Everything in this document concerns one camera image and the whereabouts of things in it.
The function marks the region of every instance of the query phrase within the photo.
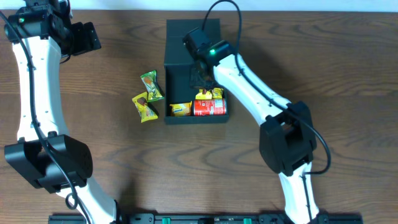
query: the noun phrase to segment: green snack packet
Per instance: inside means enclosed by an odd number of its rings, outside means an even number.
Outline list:
[[[162,94],[160,94],[159,86],[156,82],[156,70],[141,75],[141,80],[148,91],[148,102],[164,98]]]

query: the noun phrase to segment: wooden table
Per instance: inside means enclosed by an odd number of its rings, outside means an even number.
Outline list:
[[[163,69],[167,19],[204,12],[74,11],[92,21],[102,49],[60,67],[65,121],[87,143],[94,176],[127,212],[259,213],[283,210],[279,178],[259,154],[259,127],[231,97],[226,124],[141,124],[133,96],[140,75]],[[235,12],[221,18],[235,41]],[[271,88],[310,107],[331,147],[329,173],[313,178],[329,212],[359,212],[365,223],[398,223],[398,14],[244,12],[241,54]],[[16,142],[20,119],[17,63],[0,29],[0,145]],[[315,151],[314,170],[325,165]],[[64,200],[30,186],[0,156],[0,222],[46,223],[70,213]]]

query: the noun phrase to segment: candy wrapper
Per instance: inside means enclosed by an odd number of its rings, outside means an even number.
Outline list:
[[[207,90],[199,90],[199,93],[196,95],[195,99],[196,100],[211,100],[213,95],[211,94],[211,91]]]
[[[155,112],[148,107],[147,97],[148,93],[144,92],[132,99],[132,101],[137,107],[142,123],[145,121],[157,119],[157,115],[155,114]]]
[[[172,107],[172,116],[190,116],[192,101],[189,103],[177,103],[170,105]]]
[[[164,97],[160,94],[159,86],[156,82],[156,70],[141,75],[141,80],[148,91],[148,102],[161,100]]]
[[[222,99],[223,98],[223,89],[222,88],[214,88],[211,92],[213,94],[213,99]]]

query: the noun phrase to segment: open box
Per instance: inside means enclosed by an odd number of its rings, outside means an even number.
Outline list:
[[[166,94],[165,94],[165,122],[166,124],[210,124],[225,123],[228,115],[227,91],[224,89],[223,98],[227,101],[225,115],[210,116],[181,116],[171,115],[170,104],[187,103],[195,101],[198,94],[197,89],[190,88],[190,69],[193,59],[183,45],[182,39],[196,27],[201,27],[202,19],[176,19],[167,20],[166,51],[164,68],[166,71]],[[213,43],[221,40],[220,20],[208,19],[205,33]]]

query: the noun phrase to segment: white wall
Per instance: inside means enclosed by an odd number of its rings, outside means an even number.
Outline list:
[[[72,9],[207,10],[216,0],[70,0]],[[253,11],[398,12],[398,0],[235,0]],[[0,9],[18,9],[23,0],[0,0]],[[232,10],[224,2],[215,10]]]

